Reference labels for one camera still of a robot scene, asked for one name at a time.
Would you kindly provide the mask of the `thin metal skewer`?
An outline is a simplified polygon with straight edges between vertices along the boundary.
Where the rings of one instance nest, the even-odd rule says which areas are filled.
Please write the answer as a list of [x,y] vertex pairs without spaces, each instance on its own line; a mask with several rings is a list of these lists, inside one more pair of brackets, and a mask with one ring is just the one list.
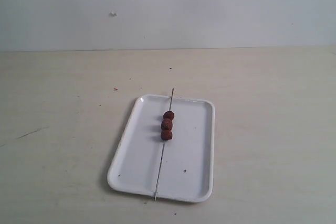
[[[171,107],[172,107],[173,96],[174,96],[174,88],[172,88],[171,97],[170,97],[170,104],[169,104],[169,110],[168,111],[172,111]],[[159,164],[159,170],[158,170],[158,177],[157,177],[156,186],[155,186],[154,200],[157,199],[157,195],[158,195],[158,188],[159,188],[159,181],[160,181],[160,175],[161,175],[161,169],[162,169],[162,163],[163,163],[165,144],[166,144],[166,141],[163,141],[163,146],[162,146],[162,151],[161,151],[161,158],[160,158],[160,164]]]

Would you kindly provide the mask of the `red date piece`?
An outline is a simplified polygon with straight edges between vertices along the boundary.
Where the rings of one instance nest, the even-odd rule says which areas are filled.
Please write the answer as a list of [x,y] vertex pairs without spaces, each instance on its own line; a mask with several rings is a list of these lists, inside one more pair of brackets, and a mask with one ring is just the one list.
[[169,119],[171,121],[173,121],[175,115],[174,115],[174,112],[172,111],[166,111],[164,114],[163,114],[163,118],[164,119]]
[[173,133],[171,130],[163,130],[161,132],[161,140],[163,141],[168,141],[168,140],[171,140],[173,138]]
[[171,131],[173,128],[173,122],[169,118],[164,118],[161,123],[161,130],[162,131]]

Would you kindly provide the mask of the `white rectangular plastic tray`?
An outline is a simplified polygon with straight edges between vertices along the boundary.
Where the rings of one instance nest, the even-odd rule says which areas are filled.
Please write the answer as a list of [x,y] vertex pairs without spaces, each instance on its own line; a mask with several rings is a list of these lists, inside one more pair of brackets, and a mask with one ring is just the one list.
[[[109,186],[154,197],[170,97],[137,98],[107,173]],[[215,108],[206,100],[173,97],[173,138],[166,141],[157,198],[205,201],[213,190]]]

